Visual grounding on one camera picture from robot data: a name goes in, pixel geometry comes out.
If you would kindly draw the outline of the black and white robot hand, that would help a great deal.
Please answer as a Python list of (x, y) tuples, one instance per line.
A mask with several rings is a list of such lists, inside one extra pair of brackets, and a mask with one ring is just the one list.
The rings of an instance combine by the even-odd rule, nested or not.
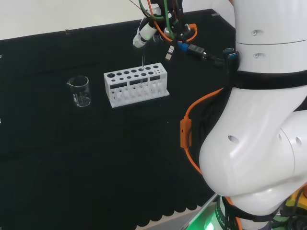
[(195, 23), (187, 23), (181, 0), (138, 1), (144, 18), (141, 20), (132, 41), (136, 48), (143, 48), (156, 36), (175, 44), (188, 43), (196, 38), (198, 28)]

